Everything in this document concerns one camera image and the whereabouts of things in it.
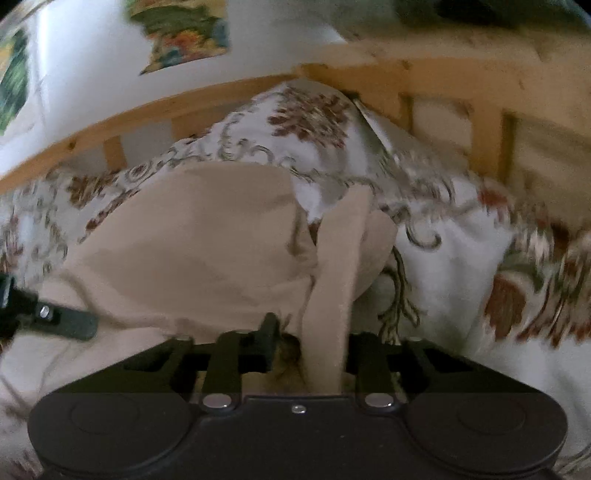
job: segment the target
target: black clamp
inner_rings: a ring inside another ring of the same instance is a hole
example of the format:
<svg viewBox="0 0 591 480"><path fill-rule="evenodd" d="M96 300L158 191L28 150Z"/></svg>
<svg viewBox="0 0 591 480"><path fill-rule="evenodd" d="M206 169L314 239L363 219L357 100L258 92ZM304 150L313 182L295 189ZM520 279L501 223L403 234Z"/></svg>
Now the black clamp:
<svg viewBox="0 0 591 480"><path fill-rule="evenodd" d="M90 340L98 324L96 315L39 301L34 293L18 289L13 276L0 274L0 339L10 339L19 328L24 328Z"/></svg>

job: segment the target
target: bedding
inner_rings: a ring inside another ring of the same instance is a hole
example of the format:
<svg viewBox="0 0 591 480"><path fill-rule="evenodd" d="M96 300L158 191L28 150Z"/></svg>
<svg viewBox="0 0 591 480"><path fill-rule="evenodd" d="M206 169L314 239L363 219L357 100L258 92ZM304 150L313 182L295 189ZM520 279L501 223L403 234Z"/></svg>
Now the bedding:
<svg viewBox="0 0 591 480"><path fill-rule="evenodd" d="M359 102L294 80L144 165L102 177L55 171L4 196L0 266L22 286L39 289L59 271L67 249L92 241L121 205L186 164L287 170L319 239L325 217L346 192L366 186L373 208L398 230L381 274L367 289L358 285L364 292L353 304L350 328L388 342L423 336L549 393L569 418L557 469L585 478L591 458L588 231L570 240L543 206L443 168L437 157ZM125 330L120 335L134 345ZM338 340L335 332L335 345ZM26 478L38 468L23 428L26 404L10 388L17 377L27 378L17 359L31 351L50 358L50 343L21 333L0 359L0 448L12 452L8 478Z"/></svg>

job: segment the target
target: picture on wall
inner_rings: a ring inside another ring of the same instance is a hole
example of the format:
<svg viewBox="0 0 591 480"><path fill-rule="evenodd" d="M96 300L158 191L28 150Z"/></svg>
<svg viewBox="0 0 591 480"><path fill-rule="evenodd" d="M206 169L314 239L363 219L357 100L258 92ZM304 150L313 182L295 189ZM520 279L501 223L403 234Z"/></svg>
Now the picture on wall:
<svg viewBox="0 0 591 480"><path fill-rule="evenodd" d="M23 0L0 21L0 145L30 130L40 117L31 62L34 14L50 0Z"/></svg>
<svg viewBox="0 0 591 480"><path fill-rule="evenodd" d="M126 0L126 13L152 42L142 74L229 49L226 0Z"/></svg>
<svg viewBox="0 0 591 480"><path fill-rule="evenodd" d="M21 28L0 41L0 135L21 111L27 96L27 34Z"/></svg>

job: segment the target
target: silver bolt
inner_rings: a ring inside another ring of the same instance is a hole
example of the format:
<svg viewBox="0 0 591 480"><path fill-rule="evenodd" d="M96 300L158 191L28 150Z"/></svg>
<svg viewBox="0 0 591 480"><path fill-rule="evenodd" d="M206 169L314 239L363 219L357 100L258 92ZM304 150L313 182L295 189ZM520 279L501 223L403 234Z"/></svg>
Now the silver bolt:
<svg viewBox="0 0 591 480"><path fill-rule="evenodd" d="M301 415L303 413L306 413L306 407L303 405L292 405L291 412L295 413L296 415Z"/></svg>
<svg viewBox="0 0 591 480"><path fill-rule="evenodd" d="M210 393L203 399L203 405L207 408L228 408L232 405L232 397L225 393Z"/></svg>
<svg viewBox="0 0 591 480"><path fill-rule="evenodd" d="M43 307L41 307L41 310L39 310L39 316L42 319L46 319L47 317L49 317L49 307L47 305L44 305Z"/></svg>
<svg viewBox="0 0 591 480"><path fill-rule="evenodd" d="M372 408L388 408L394 405L394 399L387 393L370 393L365 397L365 403Z"/></svg>

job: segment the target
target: wooden bed frame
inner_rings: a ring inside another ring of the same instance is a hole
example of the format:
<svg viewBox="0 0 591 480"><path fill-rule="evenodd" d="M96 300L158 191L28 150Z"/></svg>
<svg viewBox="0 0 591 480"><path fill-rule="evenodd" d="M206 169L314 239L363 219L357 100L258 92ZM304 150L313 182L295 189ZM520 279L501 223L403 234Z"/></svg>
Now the wooden bed frame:
<svg viewBox="0 0 591 480"><path fill-rule="evenodd" d="M453 99L472 122L469 165L505 182L514 119L536 119L591 140L591 74L561 64L515 64L475 59L380 60L356 66L305 64L294 74L240 80L158 100L91 125L28 159L0 179L0 193L34 179L69 157L102 144L109 168L126 166L121 135L171 120L176 140L201 133L253 95L307 77L358 92L371 109L412 133L413 98Z"/></svg>

